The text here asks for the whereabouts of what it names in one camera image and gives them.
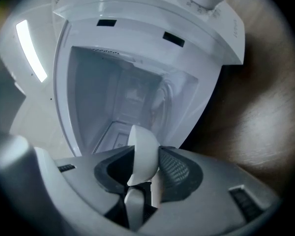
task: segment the wooden floor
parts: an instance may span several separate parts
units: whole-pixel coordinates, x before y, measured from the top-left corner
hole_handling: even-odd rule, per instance
[[[295,40],[270,0],[227,0],[245,24],[243,67],[224,67],[189,150],[239,164],[279,194],[295,169]]]

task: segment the brown floor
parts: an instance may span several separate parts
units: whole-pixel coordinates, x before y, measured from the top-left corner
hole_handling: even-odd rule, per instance
[[[245,24],[243,68],[225,67],[193,151],[235,162],[278,193],[295,169],[295,40],[270,0],[227,0]]]

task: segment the fluorescent light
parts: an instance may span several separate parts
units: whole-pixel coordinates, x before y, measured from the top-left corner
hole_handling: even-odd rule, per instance
[[[28,62],[33,69],[34,73],[40,80],[43,82],[47,78],[47,74],[41,65],[38,56],[35,52],[33,43],[30,38],[30,32],[28,28],[27,20],[24,20],[16,25],[16,32],[18,33],[18,37],[23,49],[23,52],[28,59]]]

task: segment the white appliance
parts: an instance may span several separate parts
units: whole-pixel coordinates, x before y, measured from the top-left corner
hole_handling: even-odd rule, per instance
[[[221,66],[242,64],[244,25],[223,0],[59,0],[59,119],[75,156],[127,144],[133,124],[179,147]]]

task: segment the ceiling light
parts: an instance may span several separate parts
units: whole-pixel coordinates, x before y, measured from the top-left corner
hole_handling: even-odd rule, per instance
[[[30,38],[27,20],[24,20],[16,25],[16,32],[18,34],[23,52],[28,59],[31,68],[33,69],[40,82],[43,82],[47,78],[47,74],[35,52],[33,43]]]

